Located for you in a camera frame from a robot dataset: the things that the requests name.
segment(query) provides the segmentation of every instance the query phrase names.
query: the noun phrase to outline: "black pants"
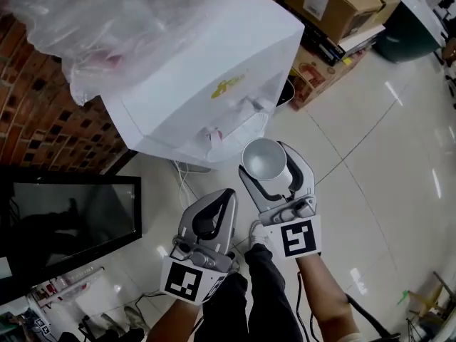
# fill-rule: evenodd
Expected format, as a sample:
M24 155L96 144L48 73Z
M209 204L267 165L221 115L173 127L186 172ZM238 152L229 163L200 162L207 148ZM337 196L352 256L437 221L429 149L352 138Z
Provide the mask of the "black pants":
M262 244L255 244L245 254L245 261L254 300L249 327L245 316L247 280L241 274L231 274L203 304L204 321L195 333L195 342L302 342L285 296L285 280L272 262L272 253Z
M141 328L130 329L126 334L119 337L117 332L108 329L105 334L97 338L97 342L141 342L144 338L144 330ZM78 338L69 332L63 332L58 342L80 342Z

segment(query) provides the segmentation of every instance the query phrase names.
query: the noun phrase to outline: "black monitor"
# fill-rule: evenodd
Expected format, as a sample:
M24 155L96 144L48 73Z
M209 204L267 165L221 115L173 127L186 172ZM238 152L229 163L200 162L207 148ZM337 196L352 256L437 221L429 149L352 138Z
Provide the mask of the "black monitor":
M141 238L140 177L0 169L0 304Z

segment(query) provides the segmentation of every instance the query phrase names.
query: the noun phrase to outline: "screen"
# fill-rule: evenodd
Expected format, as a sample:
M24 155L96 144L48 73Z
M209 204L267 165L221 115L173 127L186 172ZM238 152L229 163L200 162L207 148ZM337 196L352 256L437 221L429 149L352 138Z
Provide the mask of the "screen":
M13 275L42 270L135 231L132 184L10 185L1 206L0 257L6 256Z

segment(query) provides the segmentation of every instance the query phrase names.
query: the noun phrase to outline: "white box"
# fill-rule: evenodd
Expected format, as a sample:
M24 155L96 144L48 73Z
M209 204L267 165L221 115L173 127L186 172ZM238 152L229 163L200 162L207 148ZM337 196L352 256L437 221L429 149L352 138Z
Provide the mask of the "white box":
M130 149L218 168L264 134L303 31L272 0L232 0L191 46L103 102Z

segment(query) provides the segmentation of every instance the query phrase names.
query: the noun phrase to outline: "plastic bag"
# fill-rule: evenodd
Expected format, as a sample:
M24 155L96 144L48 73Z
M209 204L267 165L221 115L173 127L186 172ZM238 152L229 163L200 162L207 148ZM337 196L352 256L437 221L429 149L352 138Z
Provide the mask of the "plastic bag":
M229 0L8 0L28 41L62 58L73 99L143 81L217 18Z

